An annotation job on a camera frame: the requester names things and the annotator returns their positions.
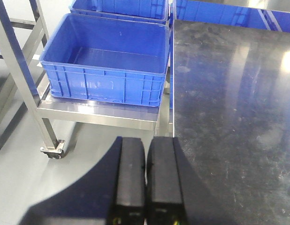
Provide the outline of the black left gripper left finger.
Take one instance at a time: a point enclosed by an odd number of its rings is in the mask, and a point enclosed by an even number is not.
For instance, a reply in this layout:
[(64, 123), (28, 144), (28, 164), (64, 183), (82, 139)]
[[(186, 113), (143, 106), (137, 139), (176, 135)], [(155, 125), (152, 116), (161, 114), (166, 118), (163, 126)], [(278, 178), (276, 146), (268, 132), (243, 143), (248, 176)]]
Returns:
[(141, 139), (121, 138), (114, 202), (108, 225), (143, 225), (145, 222), (145, 150)]

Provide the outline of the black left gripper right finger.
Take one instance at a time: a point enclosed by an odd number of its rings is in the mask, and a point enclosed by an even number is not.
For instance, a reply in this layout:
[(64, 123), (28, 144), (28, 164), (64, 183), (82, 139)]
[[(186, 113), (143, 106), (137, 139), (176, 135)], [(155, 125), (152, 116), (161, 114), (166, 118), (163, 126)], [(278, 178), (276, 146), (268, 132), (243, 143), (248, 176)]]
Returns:
[(154, 137), (146, 164), (146, 216), (149, 225), (186, 225), (173, 139)]

